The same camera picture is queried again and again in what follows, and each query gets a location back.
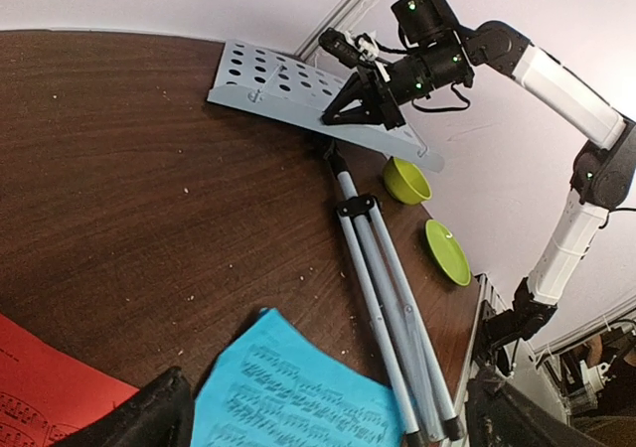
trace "table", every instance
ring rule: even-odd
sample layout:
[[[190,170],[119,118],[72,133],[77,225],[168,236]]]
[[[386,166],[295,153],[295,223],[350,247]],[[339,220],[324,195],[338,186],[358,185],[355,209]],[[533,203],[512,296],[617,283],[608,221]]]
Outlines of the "table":
[[[192,384],[259,307],[385,381],[334,213],[339,188],[297,128],[205,103],[223,44],[0,34],[0,313],[141,386]],[[376,194],[451,392],[477,310],[425,254],[421,207],[392,201],[382,156],[343,150]]]

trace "white perforated tray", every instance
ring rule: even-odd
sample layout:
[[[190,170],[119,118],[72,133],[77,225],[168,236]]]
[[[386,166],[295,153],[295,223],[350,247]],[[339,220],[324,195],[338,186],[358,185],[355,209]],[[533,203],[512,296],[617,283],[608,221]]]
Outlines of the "white perforated tray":
[[[243,42],[226,42],[208,101],[331,135],[439,172],[444,161],[403,127],[346,124],[326,126],[320,121],[343,85],[321,72],[277,53]]]

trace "blue cloth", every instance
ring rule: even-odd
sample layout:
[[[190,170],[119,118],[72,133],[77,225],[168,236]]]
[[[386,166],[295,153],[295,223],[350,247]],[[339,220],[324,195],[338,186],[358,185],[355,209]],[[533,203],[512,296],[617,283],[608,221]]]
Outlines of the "blue cloth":
[[[393,392],[318,351],[276,310],[218,358],[192,447],[398,447]]]

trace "black rubber foot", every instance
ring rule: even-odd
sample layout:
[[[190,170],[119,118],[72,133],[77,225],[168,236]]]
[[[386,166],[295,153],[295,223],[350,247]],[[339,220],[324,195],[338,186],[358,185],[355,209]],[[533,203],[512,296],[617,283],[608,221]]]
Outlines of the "black rubber foot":
[[[466,435],[464,424],[461,423],[459,417],[444,420],[444,432],[450,440],[459,440]]]
[[[428,442],[424,439],[421,431],[412,432],[410,434],[406,434],[406,445],[408,447],[426,447]]]

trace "silver pole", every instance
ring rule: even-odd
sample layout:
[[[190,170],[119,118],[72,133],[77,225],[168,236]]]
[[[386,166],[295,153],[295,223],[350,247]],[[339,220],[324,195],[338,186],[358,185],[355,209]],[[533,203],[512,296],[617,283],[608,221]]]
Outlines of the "silver pole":
[[[340,217],[340,224],[345,234],[347,244],[349,245],[349,250],[351,251],[351,257],[354,261],[356,272],[358,273],[358,280],[360,281],[360,286],[367,303],[367,309],[371,315],[371,323],[374,328],[376,340],[378,341],[382,358],[385,361],[385,367],[387,368],[387,374],[389,375],[391,386],[394,390],[394,394],[396,395],[397,405],[401,413],[401,418],[404,422],[404,430],[407,434],[417,432],[419,430],[417,417],[415,416],[415,412],[410,403],[408,388],[406,387],[404,378],[399,370],[398,358],[396,357],[396,352],[394,351],[394,347],[391,343],[389,330],[387,329],[387,324],[383,317],[380,303],[376,297],[376,292],[374,291],[371,276],[369,275],[369,270],[367,269],[367,264],[360,249],[358,239],[356,238],[356,233],[349,218]]]
[[[417,326],[418,334],[421,344],[424,349],[424,357],[426,358],[426,365],[430,374],[430,381],[433,391],[435,392],[435,403],[439,409],[439,415],[442,420],[451,420],[457,417],[455,407],[444,379],[444,374],[441,371],[435,350],[432,342],[428,337],[428,332],[424,326],[424,321],[421,318],[421,313],[417,308],[417,302],[410,289],[406,274],[399,261],[398,253],[389,234],[389,230],[385,224],[385,221],[378,209],[378,206],[374,206],[370,210],[371,220],[374,224],[374,228],[380,239],[380,244],[387,256],[389,267],[394,275],[396,281],[397,290],[404,306],[411,306],[413,308],[414,320]]]
[[[338,174],[338,181],[347,199],[358,195],[356,186],[348,172]],[[435,408],[432,390],[429,385],[430,381],[426,381],[428,379],[428,373],[426,372],[427,364],[419,364],[415,353],[412,351],[412,346],[414,345],[409,342],[402,307],[396,297],[393,283],[387,272],[376,238],[365,217],[354,218],[353,224],[356,227],[360,245],[364,250],[368,265],[371,268],[371,273],[376,281],[375,286],[385,305],[389,325],[394,334],[394,340],[402,360],[402,366],[406,371],[408,384],[411,388],[419,387],[418,390],[420,392],[418,392],[418,394],[420,394],[420,397],[417,399],[417,407],[421,415],[420,420],[424,425],[429,441],[434,442],[441,440],[445,435],[439,422],[437,409]]]

